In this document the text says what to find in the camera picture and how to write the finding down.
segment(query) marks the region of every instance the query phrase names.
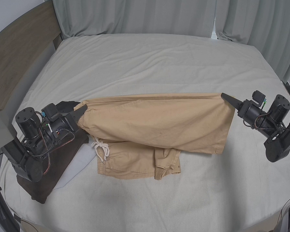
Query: khaki shorts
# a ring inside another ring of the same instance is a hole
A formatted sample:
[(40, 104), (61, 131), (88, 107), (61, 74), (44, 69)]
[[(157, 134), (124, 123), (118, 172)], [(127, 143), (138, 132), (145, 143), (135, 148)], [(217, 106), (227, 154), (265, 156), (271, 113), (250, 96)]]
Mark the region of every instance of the khaki shorts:
[[(220, 93), (144, 94), (85, 100), (80, 128), (108, 144), (98, 173), (161, 179), (181, 172), (179, 154), (222, 153), (235, 109)], [(103, 158), (104, 151), (97, 148)]]

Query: white bed sheet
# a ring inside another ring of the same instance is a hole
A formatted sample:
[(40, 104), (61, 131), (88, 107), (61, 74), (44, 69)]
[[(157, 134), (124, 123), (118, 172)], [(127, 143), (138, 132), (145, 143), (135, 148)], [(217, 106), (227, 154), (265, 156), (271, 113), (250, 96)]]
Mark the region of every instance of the white bed sheet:
[[(265, 110), (278, 93), (290, 101), (252, 46), (167, 34), (72, 37), (61, 43), (19, 109), (165, 92), (225, 92), (244, 100), (255, 90), (266, 95)], [(54, 231), (239, 231), (290, 198), (290, 154), (271, 163), (264, 141), (235, 115), (222, 154), (182, 152), (182, 173), (161, 181), (99, 175), (94, 159), (40, 204), (18, 185), (4, 158), (0, 185), (18, 216)]]

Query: bed frame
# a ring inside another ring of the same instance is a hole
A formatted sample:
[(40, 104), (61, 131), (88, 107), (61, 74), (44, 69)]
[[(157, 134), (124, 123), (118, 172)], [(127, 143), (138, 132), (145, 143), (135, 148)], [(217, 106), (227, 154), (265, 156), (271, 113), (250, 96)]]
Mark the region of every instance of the bed frame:
[(10, 119), (61, 41), (52, 0), (0, 32), (0, 109), (5, 109)]

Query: drawstring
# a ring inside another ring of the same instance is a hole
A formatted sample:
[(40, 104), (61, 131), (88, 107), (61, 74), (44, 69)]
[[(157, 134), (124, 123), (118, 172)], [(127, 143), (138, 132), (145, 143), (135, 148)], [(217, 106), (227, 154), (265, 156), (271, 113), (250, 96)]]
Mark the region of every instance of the drawstring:
[(96, 138), (95, 136), (94, 136), (94, 138), (95, 138), (96, 141), (91, 144), (91, 147), (93, 147), (93, 146), (95, 147), (95, 151), (97, 153), (97, 156), (100, 158), (101, 162), (103, 162), (103, 158), (98, 154), (97, 147), (100, 146), (103, 149), (103, 151), (104, 151), (104, 160), (106, 160), (106, 157), (109, 156), (108, 144), (103, 143), (102, 140), (99, 141), (99, 139)]

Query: curtain fold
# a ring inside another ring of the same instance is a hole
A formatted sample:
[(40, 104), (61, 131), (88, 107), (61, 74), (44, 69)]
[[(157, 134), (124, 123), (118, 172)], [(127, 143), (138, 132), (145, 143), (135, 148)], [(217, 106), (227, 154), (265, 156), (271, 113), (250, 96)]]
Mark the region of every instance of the curtain fold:
[(290, 0), (217, 0), (218, 39), (255, 46), (278, 77), (290, 76)]
[(64, 38), (102, 33), (211, 37), (216, 0), (53, 0)]

